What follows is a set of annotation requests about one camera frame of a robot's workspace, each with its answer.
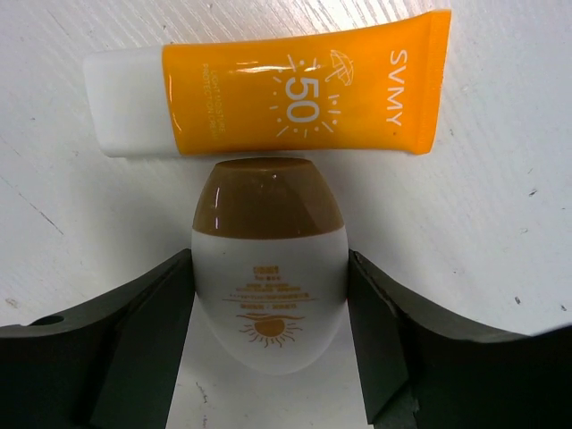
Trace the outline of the orange tube white cap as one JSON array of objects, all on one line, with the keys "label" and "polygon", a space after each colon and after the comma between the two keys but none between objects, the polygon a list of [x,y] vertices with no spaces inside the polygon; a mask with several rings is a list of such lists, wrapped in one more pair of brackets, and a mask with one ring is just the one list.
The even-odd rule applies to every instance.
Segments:
[{"label": "orange tube white cap", "polygon": [[451,13],[295,38],[99,52],[83,73],[110,157],[432,149]]}]

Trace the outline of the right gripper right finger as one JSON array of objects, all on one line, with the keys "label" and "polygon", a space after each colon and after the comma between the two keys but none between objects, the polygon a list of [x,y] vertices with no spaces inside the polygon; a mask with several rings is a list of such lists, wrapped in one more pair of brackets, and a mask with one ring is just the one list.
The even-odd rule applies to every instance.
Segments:
[{"label": "right gripper right finger", "polygon": [[349,254],[348,304],[375,428],[568,428],[571,329],[524,335],[468,319]]}]

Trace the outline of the white oval compact case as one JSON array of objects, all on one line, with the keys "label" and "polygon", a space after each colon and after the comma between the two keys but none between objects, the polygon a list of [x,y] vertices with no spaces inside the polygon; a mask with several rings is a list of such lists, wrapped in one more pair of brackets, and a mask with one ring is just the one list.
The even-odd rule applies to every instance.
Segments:
[{"label": "white oval compact case", "polygon": [[218,163],[198,200],[191,254],[209,325],[245,366],[291,374],[330,345],[346,306],[349,244],[311,161]]}]

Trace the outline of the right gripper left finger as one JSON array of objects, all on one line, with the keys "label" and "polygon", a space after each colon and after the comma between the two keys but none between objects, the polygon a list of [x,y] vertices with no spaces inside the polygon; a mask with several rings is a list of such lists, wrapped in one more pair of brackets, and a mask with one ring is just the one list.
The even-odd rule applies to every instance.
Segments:
[{"label": "right gripper left finger", "polygon": [[1,329],[3,428],[164,428],[195,297],[184,249],[139,278]]}]

